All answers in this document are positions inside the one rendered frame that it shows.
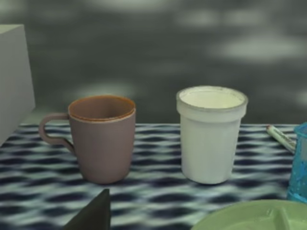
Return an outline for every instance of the blue cup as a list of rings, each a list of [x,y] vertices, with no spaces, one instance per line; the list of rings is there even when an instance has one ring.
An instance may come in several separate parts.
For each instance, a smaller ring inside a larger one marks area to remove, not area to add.
[[[294,128],[296,148],[287,199],[307,204],[307,122]]]

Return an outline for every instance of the gray background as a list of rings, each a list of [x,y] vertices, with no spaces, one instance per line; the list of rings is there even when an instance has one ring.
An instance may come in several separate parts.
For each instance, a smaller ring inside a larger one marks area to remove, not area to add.
[[[249,97],[244,123],[307,116],[305,0],[0,0],[0,23],[26,27],[37,108],[130,97],[139,123],[177,123],[175,94],[195,85]]]

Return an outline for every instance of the brown mug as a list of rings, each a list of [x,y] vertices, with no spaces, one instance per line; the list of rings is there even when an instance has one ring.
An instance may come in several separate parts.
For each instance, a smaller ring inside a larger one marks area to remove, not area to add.
[[[47,115],[39,124],[39,134],[45,142],[63,145],[72,152],[84,179],[110,184],[129,173],[135,113],[135,103],[128,98],[113,95],[82,98],[69,105],[68,113]],[[46,133],[45,124],[51,120],[69,120],[73,144]]]

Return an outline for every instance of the white plastic cup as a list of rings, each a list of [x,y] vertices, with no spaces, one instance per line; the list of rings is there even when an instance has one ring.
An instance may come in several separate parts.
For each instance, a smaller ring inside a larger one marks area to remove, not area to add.
[[[187,178],[219,184],[231,176],[247,104],[243,93],[224,87],[196,86],[177,93],[181,169]]]

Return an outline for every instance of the marker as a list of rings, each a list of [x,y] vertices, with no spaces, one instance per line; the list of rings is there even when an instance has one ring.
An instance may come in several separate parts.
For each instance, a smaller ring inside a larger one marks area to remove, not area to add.
[[[267,133],[278,141],[282,146],[284,146],[287,150],[295,153],[296,143],[292,141],[288,136],[286,136],[282,131],[280,131],[275,126],[267,126]]]

